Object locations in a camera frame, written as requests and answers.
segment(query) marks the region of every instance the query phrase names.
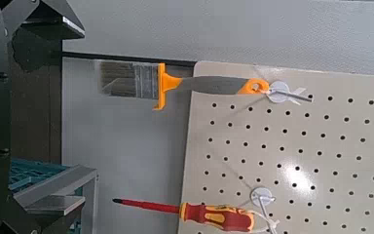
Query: gray wall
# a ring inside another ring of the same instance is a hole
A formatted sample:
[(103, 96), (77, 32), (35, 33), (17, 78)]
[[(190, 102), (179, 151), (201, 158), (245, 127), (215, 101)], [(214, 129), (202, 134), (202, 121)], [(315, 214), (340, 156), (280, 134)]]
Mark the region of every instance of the gray wall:
[(374, 2), (69, 0), (64, 50), (374, 74)]
[(175, 233), (177, 215), (121, 207), (112, 198), (178, 205), (190, 104), (189, 93), (156, 101), (98, 93), (91, 60), (63, 60), (62, 161), (99, 172), (97, 233)]

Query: paintbrush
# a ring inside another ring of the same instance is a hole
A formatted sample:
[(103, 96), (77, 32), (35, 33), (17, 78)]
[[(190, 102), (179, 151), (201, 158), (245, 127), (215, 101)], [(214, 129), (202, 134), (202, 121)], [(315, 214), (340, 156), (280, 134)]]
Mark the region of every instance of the paintbrush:
[(145, 65), (102, 61), (99, 64), (102, 92), (112, 96), (157, 99), (155, 110), (166, 106), (166, 93), (171, 90), (195, 91), (212, 95), (266, 94), (269, 83), (262, 79), (224, 76), (174, 77), (166, 65)]

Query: teal basket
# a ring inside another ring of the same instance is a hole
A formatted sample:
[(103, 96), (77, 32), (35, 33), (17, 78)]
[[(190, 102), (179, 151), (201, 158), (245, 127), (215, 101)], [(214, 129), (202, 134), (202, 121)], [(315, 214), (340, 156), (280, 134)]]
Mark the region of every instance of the teal basket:
[(66, 169), (68, 167), (61, 165), (12, 158), (9, 173), (9, 189), (17, 193)]

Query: pegboard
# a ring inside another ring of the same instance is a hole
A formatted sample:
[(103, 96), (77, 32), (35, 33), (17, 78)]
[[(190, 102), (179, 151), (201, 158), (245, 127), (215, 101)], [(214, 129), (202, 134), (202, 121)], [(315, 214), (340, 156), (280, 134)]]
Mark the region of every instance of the pegboard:
[[(260, 212), (249, 194), (265, 186), (280, 234), (374, 233), (374, 76), (199, 62), (205, 75), (282, 80), (314, 102), (193, 93), (183, 202)], [(223, 232), (180, 221), (178, 233)]]

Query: screwdriver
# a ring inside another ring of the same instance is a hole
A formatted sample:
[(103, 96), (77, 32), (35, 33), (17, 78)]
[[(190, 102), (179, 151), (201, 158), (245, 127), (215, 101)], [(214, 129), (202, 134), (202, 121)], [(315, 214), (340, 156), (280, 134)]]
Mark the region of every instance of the screwdriver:
[(183, 221), (193, 220), (223, 231), (251, 232), (255, 226), (254, 213), (227, 205), (206, 206), (182, 203), (180, 207), (126, 199), (113, 199), (115, 203), (142, 209), (179, 214)]

